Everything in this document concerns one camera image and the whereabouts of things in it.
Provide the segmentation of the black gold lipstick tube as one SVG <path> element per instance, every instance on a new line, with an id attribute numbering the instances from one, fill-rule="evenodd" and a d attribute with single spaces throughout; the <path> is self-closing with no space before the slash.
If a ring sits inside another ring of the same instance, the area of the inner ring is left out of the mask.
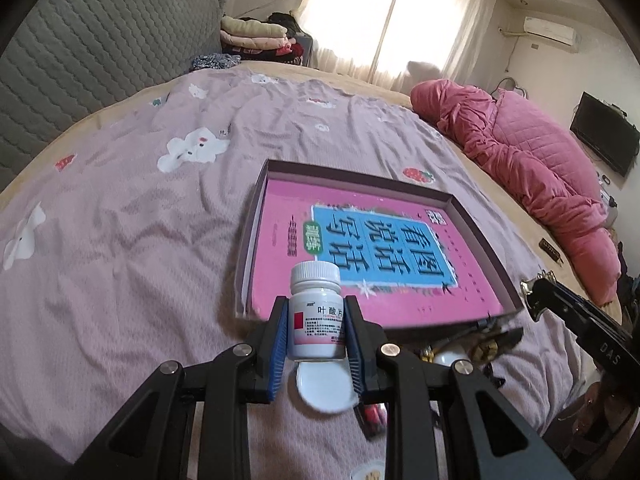
<path id="1" fill-rule="evenodd" d="M 512 351 L 521 342 L 523 335 L 523 327 L 488 334 L 471 348 L 470 360 L 477 365 L 495 361 L 499 356 Z"/>

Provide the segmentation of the white air conditioner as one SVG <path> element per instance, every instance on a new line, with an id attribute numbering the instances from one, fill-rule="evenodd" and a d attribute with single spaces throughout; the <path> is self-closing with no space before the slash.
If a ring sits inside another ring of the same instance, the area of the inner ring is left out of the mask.
<path id="1" fill-rule="evenodd" d="M 523 21 L 523 32 L 574 48 L 578 45 L 578 35 L 573 27 L 526 16 Z"/>

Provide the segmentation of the black flat television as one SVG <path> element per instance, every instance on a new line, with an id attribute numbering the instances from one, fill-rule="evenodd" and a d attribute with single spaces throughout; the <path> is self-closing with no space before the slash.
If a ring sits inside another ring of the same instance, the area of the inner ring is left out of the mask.
<path id="1" fill-rule="evenodd" d="M 639 130 L 619 110 L 584 92 L 570 131 L 626 178 L 639 154 Z"/>

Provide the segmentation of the white plastic jar lid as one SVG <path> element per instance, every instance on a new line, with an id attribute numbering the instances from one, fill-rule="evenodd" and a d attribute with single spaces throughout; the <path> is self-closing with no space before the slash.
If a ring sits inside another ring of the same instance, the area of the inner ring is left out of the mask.
<path id="1" fill-rule="evenodd" d="M 304 403 L 321 414 L 340 414 L 359 402 L 346 359 L 299 362 L 295 382 Z"/>

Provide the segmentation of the stack of folded clothes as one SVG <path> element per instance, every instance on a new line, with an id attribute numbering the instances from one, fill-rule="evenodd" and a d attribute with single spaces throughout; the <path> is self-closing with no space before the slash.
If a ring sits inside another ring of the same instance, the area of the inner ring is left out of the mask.
<path id="1" fill-rule="evenodd" d="M 308 66 L 314 40 L 291 14 L 274 12 L 265 21 L 224 16 L 220 21 L 224 53 L 242 60 Z"/>

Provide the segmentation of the dark patterned cloth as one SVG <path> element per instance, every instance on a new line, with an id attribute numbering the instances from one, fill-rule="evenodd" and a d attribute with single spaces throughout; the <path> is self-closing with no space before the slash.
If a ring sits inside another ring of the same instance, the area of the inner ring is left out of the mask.
<path id="1" fill-rule="evenodd" d="M 242 58 L 239 55 L 227 53 L 213 53 L 196 56 L 190 66 L 191 72 L 197 70 L 228 70 L 240 65 Z"/>

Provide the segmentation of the pink quilted comforter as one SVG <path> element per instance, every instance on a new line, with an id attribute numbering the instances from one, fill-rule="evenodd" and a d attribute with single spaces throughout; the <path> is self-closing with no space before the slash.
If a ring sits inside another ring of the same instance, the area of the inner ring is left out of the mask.
<path id="1" fill-rule="evenodd" d="M 513 91 L 491 96 L 449 79 L 417 84 L 410 101 L 547 228 L 595 304 L 615 299 L 620 262 L 597 171 L 567 128 Z"/>

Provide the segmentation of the yellow black wristwatch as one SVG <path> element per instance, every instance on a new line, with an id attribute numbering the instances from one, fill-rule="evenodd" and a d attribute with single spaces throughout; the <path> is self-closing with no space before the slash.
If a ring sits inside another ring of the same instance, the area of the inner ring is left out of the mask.
<path id="1" fill-rule="evenodd" d="M 456 341 L 463 339 L 464 337 L 485 333 L 486 330 L 492 330 L 496 326 L 496 323 L 497 320 L 495 318 L 484 318 L 484 320 L 479 320 L 469 326 L 460 328 L 460 330 L 457 330 L 442 339 L 432 341 L 421 348 L 418 351 L 418 357 L 424 362 L 433 363 L 435 361 L 435 356 L 442 353 L 450 344 L 454 344 Z"/>

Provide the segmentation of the white pill bottle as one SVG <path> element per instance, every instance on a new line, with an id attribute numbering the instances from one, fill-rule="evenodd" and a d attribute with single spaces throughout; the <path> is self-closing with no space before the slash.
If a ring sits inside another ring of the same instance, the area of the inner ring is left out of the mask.
<path id="1" fill-rule="evenodd" d="M 344 359 L 344 300 L 340 269 L 308 260 L 291 272 L 288 356 L 293 361 Z"/>

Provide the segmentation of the dark shallow cardboard box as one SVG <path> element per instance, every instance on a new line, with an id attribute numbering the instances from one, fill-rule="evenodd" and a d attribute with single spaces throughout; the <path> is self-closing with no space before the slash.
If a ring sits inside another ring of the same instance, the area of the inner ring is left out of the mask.
<path id="1" fill-rule="evenodd" d="M 484 233 L 453 195 L 270 159 L 250 198 L 234 280 L 238 318 L 268 318 L 297 263 L 333 263 L 344 295 L 391 330 L 501 320 L 522 302 Z"/>

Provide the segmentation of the pink blue book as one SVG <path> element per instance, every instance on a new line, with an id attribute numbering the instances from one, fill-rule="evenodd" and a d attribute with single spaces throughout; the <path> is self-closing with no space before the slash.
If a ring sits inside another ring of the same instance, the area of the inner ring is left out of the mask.
<path id="1" fill-rule="evenodd" d="M 388 328 L 506 313 L 445 206 L 270 179 L 260 208 L 248 303 L 266 318 L 301 261 L 334 263 L 344 295 Z"/>

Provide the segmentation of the white earbuds case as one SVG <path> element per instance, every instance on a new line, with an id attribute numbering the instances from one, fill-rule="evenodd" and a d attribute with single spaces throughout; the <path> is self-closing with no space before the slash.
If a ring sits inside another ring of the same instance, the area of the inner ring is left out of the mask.
<path id="1" fill-rule="evenodd" d="M 469 359 L 468 355 L 461 348 L 453 348 L 439 352 L 434 355 L 435 364 L 450 367 L 454 362 Z"/>

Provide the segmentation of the red black lighter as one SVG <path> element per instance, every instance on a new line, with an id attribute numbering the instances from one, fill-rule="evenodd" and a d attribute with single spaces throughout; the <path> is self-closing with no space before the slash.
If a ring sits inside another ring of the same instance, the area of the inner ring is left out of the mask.
<path id="1" fill-rule="evenodd" d="M 387 408 L 384 403 L 360 403 L 355 408 L 355 415 L 359 427 L 367 440 L 372 441 L 386 435 Z"/>

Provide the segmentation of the white sheer curtain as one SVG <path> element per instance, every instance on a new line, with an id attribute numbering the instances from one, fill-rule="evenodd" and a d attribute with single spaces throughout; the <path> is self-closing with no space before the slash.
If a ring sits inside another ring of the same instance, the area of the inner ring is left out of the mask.
<path id="1" fill-rule="evenodd" d="M 413 64 L 464 84 L 497 0 L 302 0 L 294 15 L 314 40 L 311 64 L 398 91 Z"/>

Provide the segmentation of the lilac patterned bed sheet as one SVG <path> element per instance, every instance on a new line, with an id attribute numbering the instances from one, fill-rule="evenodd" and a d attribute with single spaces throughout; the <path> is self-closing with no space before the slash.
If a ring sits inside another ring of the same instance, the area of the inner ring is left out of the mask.
<path id="1" fill-rule="evenodd" d="M 1 474 L 59 479 L 161 362 L 235 340 L 233 278 L 268 159 L 403 181 L 432 175 L 513 281 L 539 258 L 497 185 L 433 127 L 318 80 L 200 70 L 43 152 L 1 214 Z"/>

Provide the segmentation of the grey quilted headboard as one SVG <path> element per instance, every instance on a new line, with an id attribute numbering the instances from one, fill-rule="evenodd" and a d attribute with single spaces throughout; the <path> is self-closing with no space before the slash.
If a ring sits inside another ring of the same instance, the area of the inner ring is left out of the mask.
<path id="1" fill-rule="evenodd" d="M 226 0 L 39 0 L 1 55 L 1 184 L 65 130 L 221 49 Z"/>

